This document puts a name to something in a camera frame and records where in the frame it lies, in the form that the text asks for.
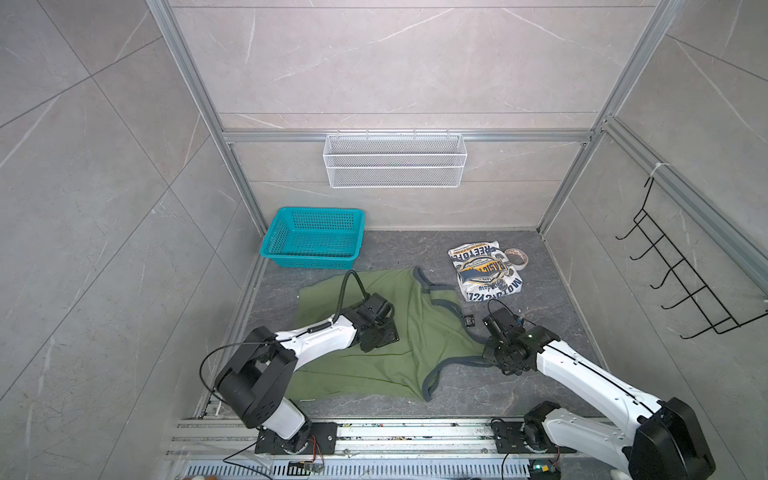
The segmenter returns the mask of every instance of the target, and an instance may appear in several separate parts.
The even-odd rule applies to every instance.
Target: side wall
[[[764,2],[689,0],[661,42],[619,118],[674,165],[755,243],[766,246],[768,81]],[[591,158],[546,237],[611,370],[660,397],[693,402],[717,460],[717,478],[768,478],[768,318],[717,335],[681,339],[707,326],[632,218],[647,175],[610,138]],[[765,293],[658,186],[648,213],[739,320],[766,311]],[[660,233],[642,225],[656,240]],[[662,254],[679,256],[666,240]],[[676,273],[700,283],[682,266]],[[726,315],[697,295],[715,319]]]
[[[589,129],[655,4],[171,3],[224,127],[271,130]],[[471,144],[456,189],[332,190],[322,145],[237,151],[268,221],[280,207],[334,206],[364,209],[379,229],[531,229],[578,146]]]
[[[141,0],[0,5],[0,477],[148,478],[257,233]]]

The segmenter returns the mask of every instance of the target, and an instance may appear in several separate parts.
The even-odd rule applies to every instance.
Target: basket
[[[284,207],[266,232],[261,256],[280,266],[348,270],[365,223],[365,212],[354,208]]]
[[[460,134],[331,134],[323,160],[332,188],[458,187],[467,149]]]

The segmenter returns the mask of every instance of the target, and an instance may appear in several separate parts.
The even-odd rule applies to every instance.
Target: white wire mesh basket
[[[467,149],[460,134],[332,134],[323,160],[332,188],[458,187]]]

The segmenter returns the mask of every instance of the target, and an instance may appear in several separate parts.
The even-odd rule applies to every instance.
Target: teal plastic basket
[[[366,213],[355,208],[284,207],[261,243],[261,256],[292,268],[352,268]]]

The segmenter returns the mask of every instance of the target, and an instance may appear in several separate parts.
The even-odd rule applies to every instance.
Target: basket rim
[[[360,228],[358,229],[357,233],[357,246],[355,247],[355,253],[350,257],[325,257],[323,255],[286,255],[284,253],[269,253],[266,252],[266,245],[269,243],[270,238],[274,235],[274,230],[272,230],[272,226],[275,224],[275,220],[277,220],[278,216],[280,215],[280,212],[283,210],[344,210],[344,211],[354,211],[354,212],[360,212]],[[360,255],[360,247],[362,246],[362,235],[365,230],[366,226],[366,212],[364,210],[361,210],[359,208],[337,208],[337,207],[281,207],[277,210],[275,213],[275,217],[272,219],[272,222],[270,223],[269,228],[266,229],[266,235],[264,235],[264,238],[261,240],[261,248],[259,249],[259,255],[261,255],[264,258],[270,258],[270,259],[301,259],[301,257],[305,257],[307,259],[311,260],[328,260],[328,261],[348,261],[348,260],[354,260]]]

